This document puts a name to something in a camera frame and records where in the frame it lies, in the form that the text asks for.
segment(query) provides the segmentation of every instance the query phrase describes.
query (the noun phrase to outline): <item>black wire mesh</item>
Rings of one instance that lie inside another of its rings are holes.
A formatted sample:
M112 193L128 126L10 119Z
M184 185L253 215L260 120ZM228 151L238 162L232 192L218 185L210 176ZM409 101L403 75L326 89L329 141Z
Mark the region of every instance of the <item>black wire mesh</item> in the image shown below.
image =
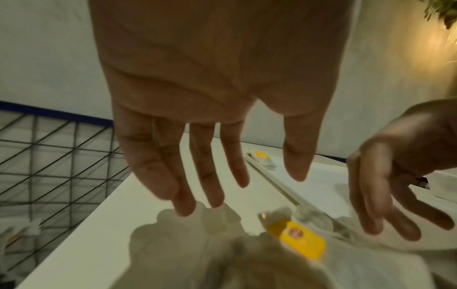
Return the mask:
M2 113L7 113L5 111L0 110L0 115ZM2 134L6 132L7 130L13 128L15 125L20 123L26 118L32 117L32 122L31 122L31 138L30 141L23 141L23 140L12 140L12 139L7 139L3 138ZM75 217L75 213L77 212L76 208L77 206L81 205L92 205L92 206L98 206L101 201L92 201L94 198L92 195L102 195L103 200L106 199L109 196L109 193L115 188L117 185L119 185L129 174L129 168L125 165L124 168L119 169L118 171L114 171L113 166L112 166L112 161L113 157L123 157L122 152L120 152L119 147L115 145L116 140L115 140L115 135L114 135L114 129L112 127L99 127L99 130L92 134L90 137L88 137L84 142L79 143L77 142L78 134L81 131L81 122L73 122L73 121L65 121L62 124L60 124L58 127L50 131L44 136L38 137L37 133L37 123L39 118L43 118L41 116L32 116L32 115L27 115L27 114L17 114L17 116L4 124L2 127L0 127L0 150L2 149L2 146L4 145L9 145L9 146L26 146L24 148L19 148L19 151L13 153L12 155L7 156L5 159L0 159L0 176L11 176L12 178L14 177L23 177L21 180L15 182L11 186L0 190L0 197L4 196L7 193L11 193L12 190L17 188L18 186L21 185L27 185L28 187L28 198L27 200L11 200L10 199L0 199L0 210L5 209L5 208L23 208L23 206L27 206L27 216L30 219L36 218L37 216L35 215L35 210L34 206L36 205L59 205L57 209L55 209L54 212L49 214L47 217L42 218L40 222L40 228L42 229L43 232L46 230L61 230L59 234L57 234L55 237L51 238L44 244L39 244L36 239L33 240L33 244L31 248L29 249L10 249L9 248L13 247L13 245L17 242L20 242L21 239L24 237L19 237L15 240L12 240L8 245L7 245L7 251L6 251L6 256L23 256L21 259L13 263L8 267L8 271L17 269L18 267L21 266L24 262L33 259L34 267L39 265L39 263L43 260L40 260L38 258L38 254L40 253L50 253L53 248L52 244L56 242L56 240L62 240L62 237L66 237L69 233L71 233L80 223L84 221L84 219L79 220L78 218ZM72 139L72 146L63 146L60 144L49 144L49 143L43 143L44 140L48 140L50 137L53 135L59 133L65 128L68 128L68 126L73 125L73 139ZM109 133L110 135L110 143L109 143L109 149L103 150L103 149L91 149L88 147L85 147L88 143L91 141L95 140L97 137L99 137L101 134ZM59 156L57 159L50 161L47 165L42 167L41 169L35 170L34 169L34 162L36 162L37 155L37 148L47 148L47 149L67 149L68 151L64 152L61 156ZM78 154L81 152L90 152L90 153L100 153L103 154L103 156L99 157L98 160L92 162L91 164L87 165L84 169L79 170L79 172L76 172L75 170L75 162L78 159ZM2 170L1 166L6 164L6 163L12 163L14 162L15 159L20 158L22 154L28 153L29 154L29 169L28 171L23 171L23 172L17 172L17 171L7 171L7 170ZM57 164L58 162L64 160L64 159L70 159L70 175L59 175L59 174L50 174L47 172L47 169L50 168L51 166ZM91 177L90 174L87 172L100 168L100 164L106 164L106 174L104 178L100 177ZM61 179L61 182L55 185L53 188L49 189L47 192L43 193L39 197L34 196L34 190L35 190L35 185L36 179ZM98 184L93 184L92 188L88 188L88 190L85 193L80 193L79 195L75 194L75 187L77 185L77 182L79 181L98 181L100 183ZM56 190L65 188L65 191L68 191L69 198L68 201L62 201L61 199L57 198L52 198L49 199L48 196ZM67 225L53 225L53 224L48 224L51 223L52 220L54 220L56 217L58 217L61 213L63 212L68 212L68 222ZM19 272L20 275L26 275L28 272Z

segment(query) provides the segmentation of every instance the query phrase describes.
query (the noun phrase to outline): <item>table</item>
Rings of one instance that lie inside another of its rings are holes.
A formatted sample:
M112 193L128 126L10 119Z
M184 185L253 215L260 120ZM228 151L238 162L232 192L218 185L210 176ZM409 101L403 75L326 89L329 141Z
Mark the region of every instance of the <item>table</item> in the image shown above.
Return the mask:
M262 211L295 204L267 179L248 165L250 185L242 189L232 177L218 138L212 151L226 203L237 212L246 232L259 234L257 219ZM260 150L282 157L282 149L243 143L243 150ZM184 134L181 155L187 179L195 198L209 207L199 184L189 151L189 135ZM322 156L314 162L344 164ZM156 199L132 174L36 268L19 289L108 289L130 264L129 239L139 226L154 223L157 214L171 208L170 202Z

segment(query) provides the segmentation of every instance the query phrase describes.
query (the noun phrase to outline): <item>orange label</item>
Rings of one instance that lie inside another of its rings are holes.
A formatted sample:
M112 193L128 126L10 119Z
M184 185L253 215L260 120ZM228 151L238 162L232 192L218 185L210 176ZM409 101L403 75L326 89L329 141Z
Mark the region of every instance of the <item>orange label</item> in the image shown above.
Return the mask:
M271 234L308 259L318 261L326 249L325 241L289 219L283 219L267 228Z
M269 159L269 157L267 156L266 153L262 152L262 151L256 151L256 156L258 156L259 158L261 159Z

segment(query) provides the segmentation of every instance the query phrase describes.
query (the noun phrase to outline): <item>hanging plant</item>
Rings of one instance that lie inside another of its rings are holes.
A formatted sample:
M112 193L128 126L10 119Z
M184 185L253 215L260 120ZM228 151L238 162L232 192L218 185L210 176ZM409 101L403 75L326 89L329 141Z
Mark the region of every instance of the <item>hanging plant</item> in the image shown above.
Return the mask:
M457 0L420 0L428 2L425 9L425 18L430 20L434 13L438 13L439 19L443 19L447 29L452 27L457 20Z

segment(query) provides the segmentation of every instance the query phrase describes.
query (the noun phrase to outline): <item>human hand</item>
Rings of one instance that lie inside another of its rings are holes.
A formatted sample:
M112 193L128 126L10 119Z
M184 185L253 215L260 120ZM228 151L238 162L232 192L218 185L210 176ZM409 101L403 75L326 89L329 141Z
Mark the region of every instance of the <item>human hand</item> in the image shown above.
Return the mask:
M369 234L383 220L407 240L419 240L419 227L392 203L443 229L454 227L444 212L417 200L408 187L414 178L457 167L457 100L438 100L409 108L367 140L348 159L351 203Z
M91 0L116 135L131 169L180 215L195 208L179 153L190 151L211 206L224 193L214 126L238 184L249 183L240 135L257 99L284 116L284 162L304 180L348 37L352 0Z

